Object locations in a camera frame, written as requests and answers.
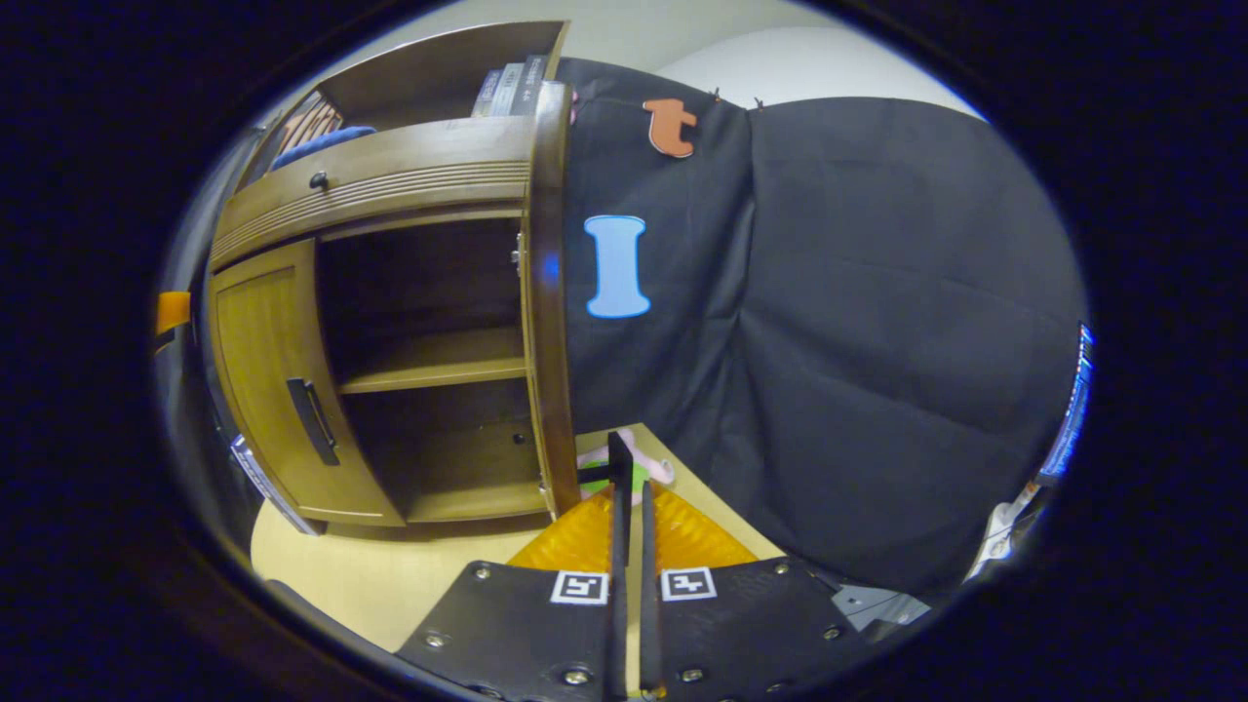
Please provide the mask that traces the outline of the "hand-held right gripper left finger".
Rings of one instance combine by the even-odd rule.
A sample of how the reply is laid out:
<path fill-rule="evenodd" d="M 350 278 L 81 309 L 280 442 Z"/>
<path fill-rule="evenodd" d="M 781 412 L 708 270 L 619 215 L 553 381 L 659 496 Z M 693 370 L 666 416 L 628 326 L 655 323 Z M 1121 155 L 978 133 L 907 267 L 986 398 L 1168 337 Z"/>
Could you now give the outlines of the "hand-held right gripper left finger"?
<path fill-rule="evenodd" d="M 630 497 L 597 497 L 605 572 L 473 561 L 397 656 L 498 701 L 624 701 Z"/>

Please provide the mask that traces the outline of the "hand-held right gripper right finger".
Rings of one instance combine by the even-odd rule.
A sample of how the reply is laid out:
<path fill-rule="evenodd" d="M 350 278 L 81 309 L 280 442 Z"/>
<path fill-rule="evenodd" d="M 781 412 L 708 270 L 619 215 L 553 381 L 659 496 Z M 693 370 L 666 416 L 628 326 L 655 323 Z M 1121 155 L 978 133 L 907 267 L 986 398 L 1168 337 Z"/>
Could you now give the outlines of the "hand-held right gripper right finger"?
<path fill-rule="evenodd" d="M 869 657 L 869 640 L 800 561 L 754 556 L 660 486 L 643 523 L 639 683 L 659 700 L 789 701 Z"/>

